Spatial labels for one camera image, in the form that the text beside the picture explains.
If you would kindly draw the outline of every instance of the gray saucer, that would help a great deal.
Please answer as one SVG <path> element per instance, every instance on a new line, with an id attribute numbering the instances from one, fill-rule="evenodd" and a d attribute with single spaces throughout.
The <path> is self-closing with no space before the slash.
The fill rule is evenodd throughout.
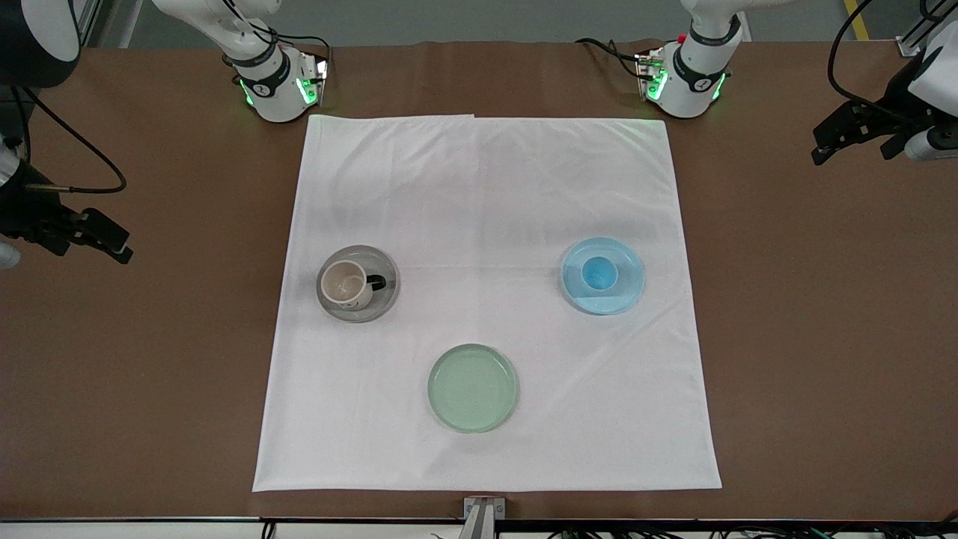
<path id="1" fill-rule="evenodd" d="M 370 275 L 382 275 L 386 279 L 386 287 L 382 290 L 373 292 L 373 299 L 369 305 L 358 311 L 346 311 L 341 309 L 335 303 L 326 299 L 320 289 L 319 278 L 323 275 L 326 268 L 339 262 L 340 260 L 352 260 L 362 266 L 366 273 Z M 370 246 L 348 246 L 334 252 L 327 259 L 323 267 L 316 274 L 316 296 L 319 297 L 319 304 L 323 310 L 345 322 L 368 322 L 383 316 L 389 308 L 396 302 L 396 296 L 399 295 L 399 272 L 396 269 L 396 263 L 389 255 L 381 250 Z"/>

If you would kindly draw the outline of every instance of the cup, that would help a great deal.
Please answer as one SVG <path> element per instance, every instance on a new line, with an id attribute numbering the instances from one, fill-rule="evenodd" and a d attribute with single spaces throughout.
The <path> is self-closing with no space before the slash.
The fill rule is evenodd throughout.
<path id="1" fill-rule="evenodd" d="M 366 270 L 352 260 L 331 264 L 319 278 L 323 296 L 346 311 L 358 311 L 369 305 L 373 292 L 386 288 L 382 275 L 367 275 Z"/>

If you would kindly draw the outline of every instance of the yellow stripe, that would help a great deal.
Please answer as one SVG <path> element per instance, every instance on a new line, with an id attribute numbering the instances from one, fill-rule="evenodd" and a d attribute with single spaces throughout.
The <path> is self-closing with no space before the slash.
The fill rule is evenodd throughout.
<path id="1" fill-rule="evenodd" d="M 848 10 L 848 15 L 851 15 L 858 9 L 858 4 L 855 0 L 845 0 L 845 9 Z M 865 29 L 865 21 L 861 19 L 861 15 L 852 21 L 852 30 L 855 31 L 855 39 L 868 41 L 868 30 Z"/>

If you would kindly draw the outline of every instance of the green light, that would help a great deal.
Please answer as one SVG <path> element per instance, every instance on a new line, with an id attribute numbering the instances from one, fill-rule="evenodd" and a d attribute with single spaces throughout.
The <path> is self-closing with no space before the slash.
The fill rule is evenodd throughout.
<path id="1" fill-rule="evenodd" d="M 303 101 L 305 101 L 307 105 L 316 103 L 316 92 L 312 90 L 306 92 L 307 87 L 310 86 L 309 82 L 303 82 L 297 79 L 296 86 L 299 87 L 300 93 L 303 94 Z"/>
<path id="2" fill-rule="evenodd" d="M 716 93 L 712 94 L 712 100 L 713 100 L 713 101 L 719 98 L 719 92 L 721 91 L 721 84 L 722 84 L 723 82 L 725 82 L 725 74 L 724 74 L 724 73 L 721 74 L 721 79 L 718 80 L 718 84 L 716 85 Z"/>
<path id="3" fill-rule="evenodd" d="M 669 73 L 663 69 L 661 71 L 661 77 L 661 80 L 656 77 L 653 84 L 649 86 L 649 99 L 653 101 L 658 101 L 658 97 L 662 95 L 662 88 L 665 87 L 665 82 L 669 79 Z"/>
<path id="4" fill-rule="evenodd" d="M 242 81 L 242 79 L 239 80 L 239 87 L 242 88 L 242 93 L 246 94 L 246 102 L 250 106 L 253 106 L 253 98 L 249 96 L 249 90 L 246 89 L 246 84 Z"/>

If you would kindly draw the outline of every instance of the white robot link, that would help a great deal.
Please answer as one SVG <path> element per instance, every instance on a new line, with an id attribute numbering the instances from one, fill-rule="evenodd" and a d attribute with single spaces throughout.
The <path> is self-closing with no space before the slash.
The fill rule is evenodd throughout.
<path id="1" fill-rule="evenodd" d="M 288 122 L 316 105 L 327 61 L 280 41 L 258 17 L 282 0 L 153 0 L 159 10 L 193 26 L 223 50 L 239 73 L 246 102 L 267 122 Z"/>
<path id="2" fill-rule="evenodd" d="M 683 41 L 642 58 L 642 95 L 677 118 L 695 118 L 719 97 L 728 61 L 742 37 L 738 13 L 781 6 L 793 0 L 681 0 L 692 15 Z"/>

